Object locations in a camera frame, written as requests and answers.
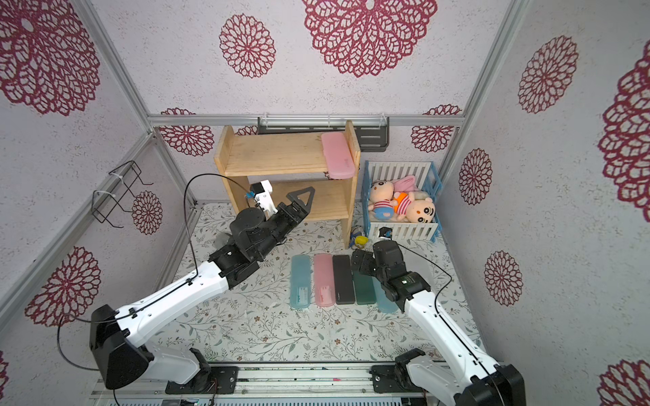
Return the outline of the teal pencil case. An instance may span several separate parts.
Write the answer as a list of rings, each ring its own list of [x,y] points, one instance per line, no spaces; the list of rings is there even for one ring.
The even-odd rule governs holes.
[[[382,289],[379,289],[375,292],[376,294],[376,305],[379,312],[384,314],[394,314],[399,310],[399,307],[396,303],[389,300],[387,295]]]

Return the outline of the pink pencil case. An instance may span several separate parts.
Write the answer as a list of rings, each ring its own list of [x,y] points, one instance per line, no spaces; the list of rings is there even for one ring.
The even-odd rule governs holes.
[[[323,155],[330,179],[350,179],[355,174],[355,165],[350,149],[342,132],[327,132],[321,137]]]
[[[314,289],[317,306],[327,308],[336,303],[333,256],[330,254],[314,256]]]

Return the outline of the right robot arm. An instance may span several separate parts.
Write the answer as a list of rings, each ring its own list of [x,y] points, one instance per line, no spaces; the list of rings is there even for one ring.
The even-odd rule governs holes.
[[[446,366],[419,348],[394,361],[388,379],[399,389],[420,389],[441,405],[525,405],[526,386],[514,365],[497,362],[480,349],[443,308],[426,279],[406,264],[404,245],[380,240],[372,251],[354,250],[351,269],[375,277],[386,297],[421,328]]]

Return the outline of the light blue pencil case top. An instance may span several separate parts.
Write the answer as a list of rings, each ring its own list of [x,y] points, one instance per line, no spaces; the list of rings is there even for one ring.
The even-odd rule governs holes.
[[[311,304],[311,258],[296,255],[291,259],[289,305],[303,310]]]

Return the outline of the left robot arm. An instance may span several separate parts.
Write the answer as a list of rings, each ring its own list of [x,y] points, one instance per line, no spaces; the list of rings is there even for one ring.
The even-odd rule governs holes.
[[[223,294],[256,272],[265,257],[311,212],[302,201],[313,187],[289,192],[272,216],[263,204],[240,211],[230,224],[225,245],[194,272],[128,306],[102,306],[91,315],[89,347],[108,390],[139,379],[166,381],[187,393],[205,393],[214,386],[212,367],[200,350],[163,348],[151,338],[171,321],[201,302]]]

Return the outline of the dark green pencil case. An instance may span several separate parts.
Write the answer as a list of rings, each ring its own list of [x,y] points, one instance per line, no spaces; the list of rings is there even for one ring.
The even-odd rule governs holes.
[[[354,271],[353,282],[355,288],[355,302],[360,306],[374,305],[377,301],[373,278],[371,276]]]

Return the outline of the dark grey pencil case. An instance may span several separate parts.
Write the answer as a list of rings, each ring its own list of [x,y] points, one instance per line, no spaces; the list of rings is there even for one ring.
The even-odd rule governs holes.
[[[354,280],[348,255],[333,256],[333,276],[336,304],[355,304]]]

